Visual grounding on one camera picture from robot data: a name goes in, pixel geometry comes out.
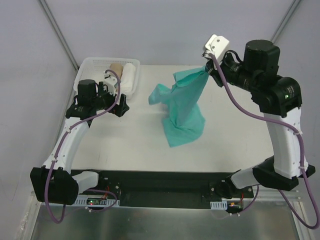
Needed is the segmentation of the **teal t-shirt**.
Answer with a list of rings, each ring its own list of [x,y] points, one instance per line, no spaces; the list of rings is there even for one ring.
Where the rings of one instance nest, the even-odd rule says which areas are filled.
[[[202,66],[175,72],[173,78],[172,87],[159,83],[148,97],[149,105],[166,106],[167,116],[162,119],[162,125],[171,148],[192,143],[202,136],[206,120],[198,100],[209,74]]]

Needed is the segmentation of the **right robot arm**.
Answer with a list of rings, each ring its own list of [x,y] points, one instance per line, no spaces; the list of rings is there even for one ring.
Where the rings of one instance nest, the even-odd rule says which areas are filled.
[[[261,113],[258,118],[267,124],[273,155],[258,165],[232,173],[215,189],[226,198],[237,197],[244,188],[254,185],[290,191],[300,178],[308,178],[316,171],[307,162],[301,145],[300,85],[291,77],[278,75],[281,51],[271,41],[247,42],[243,58],[229,44],[217,35],[205,43],[205,70],[218,86],[232,85],[251,94]]]

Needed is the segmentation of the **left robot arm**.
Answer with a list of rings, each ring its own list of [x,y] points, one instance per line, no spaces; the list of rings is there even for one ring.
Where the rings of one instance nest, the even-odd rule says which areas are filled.
[[[52,153],[41,167],[31,170],[30,179],[37,200],[72,205],[78,195],[88,189],[96,195],[102,194],[106,183],[99,178],[99,174],[85,170],[72,175],[73,161],[82,138],[95,118],[106,113],[122,117],[129,109],[126,95],[121,93],[121,82],[115,77],[100,82],[80,80]]]

